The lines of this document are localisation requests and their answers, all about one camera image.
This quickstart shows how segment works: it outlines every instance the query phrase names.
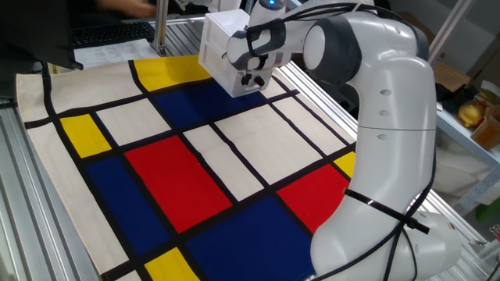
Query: shelf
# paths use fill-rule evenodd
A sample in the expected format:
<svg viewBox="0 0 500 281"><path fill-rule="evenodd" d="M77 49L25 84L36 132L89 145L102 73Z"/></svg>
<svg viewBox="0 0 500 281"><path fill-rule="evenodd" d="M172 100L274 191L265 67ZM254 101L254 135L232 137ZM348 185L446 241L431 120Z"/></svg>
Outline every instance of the shelf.
<svg viewBox="0 0 500 281"><path fill-rule="evenodd" d="M490 151L484 150L470 138L473 131L465 128L457 120L456 116L446 110L437 111L437 113L437 127L462 145L468 152L492 169L500 163L500 146L492 148Z"/></svg>

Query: wall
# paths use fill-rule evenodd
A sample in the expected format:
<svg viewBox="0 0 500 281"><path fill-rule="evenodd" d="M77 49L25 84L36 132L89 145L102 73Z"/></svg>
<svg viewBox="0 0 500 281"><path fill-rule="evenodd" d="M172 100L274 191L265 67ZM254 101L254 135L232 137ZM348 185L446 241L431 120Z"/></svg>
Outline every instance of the wall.
<svg viewBox="0 0 500 281"><path fill-rule="evenodd" d="M455 3L456 0L391 0L394 11L411 12L435 34ZM462 73L469 73L500 32L498 11L500 1L477 0L449 38L442 61Z"/></svg>

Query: yellow rectangle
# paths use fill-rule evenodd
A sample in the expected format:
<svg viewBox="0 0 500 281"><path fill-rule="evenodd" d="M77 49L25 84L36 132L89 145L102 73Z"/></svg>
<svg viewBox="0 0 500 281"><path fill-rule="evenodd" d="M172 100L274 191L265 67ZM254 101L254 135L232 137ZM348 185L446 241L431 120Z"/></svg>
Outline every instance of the yellow rectangle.
<svg viewBox="0 0 500 281"><path fill-rule="evenodd" d="M139 81L148 91L209 79L211 76L198 64L197 55L134 61Z"/></svg>
<svg viewBox="0 0 500 281"><path fill-rule="evenodd" d="M349 152L348 154L335 160L335 165L339 166L346 175L352 178L352 173L354 172L354 161L355 153Z"/></svg>
<svg viewBox="0 0 500 281"><path fill-rule="evenodd" d="M176 247L145 266L153 281L199 281Z"/></svg>
<svg viewBox="0 0 500 281"><path fill-rule="evenodd" d="M61 123L81 158L111 149L90 115L61 118Z"/></svg>

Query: red rectangle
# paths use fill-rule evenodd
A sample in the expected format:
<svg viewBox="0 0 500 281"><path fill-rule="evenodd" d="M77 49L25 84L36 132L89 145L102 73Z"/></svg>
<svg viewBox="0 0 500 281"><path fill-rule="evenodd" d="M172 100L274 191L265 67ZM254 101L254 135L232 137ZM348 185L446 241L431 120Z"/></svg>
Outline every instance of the red rectangle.
<svg viewBox="0 0 500 281"><path fill-rule="evenodd" d="M325 165L277 193L314 233L337 210L348 186L349 182L332 165Z"/></svg>
<svg viewBox="0 0 500 281"><path fill-rule="evenodd" d="M179 233L231 206L178 136L125 155Z"/></svg>

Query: blue rectangle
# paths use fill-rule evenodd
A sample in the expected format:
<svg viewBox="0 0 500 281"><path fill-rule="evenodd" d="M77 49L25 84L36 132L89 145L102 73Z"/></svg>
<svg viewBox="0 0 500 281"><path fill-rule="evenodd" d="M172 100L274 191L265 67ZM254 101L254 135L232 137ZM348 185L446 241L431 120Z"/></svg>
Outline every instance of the blue rectangle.
<svg viewBox="0 0 500 281"><path fill-rule="evenodd" d="M210 280L295 281L314 274L311 240L268 197L186 243Z"/></svg>
<svg viewBox="0 0 500 281"><path fill-rule="evenodd" d="M117 157L90 164L87 171L137 254L144 254L170 239Z"/></svg>
<svg viewBox="0 0 500 281"><path fill-rule="evenodd" d="M176 127L182 128L250 107L263 101L259 93L232 98L218 83L173 91L155 97Z"/></svg>

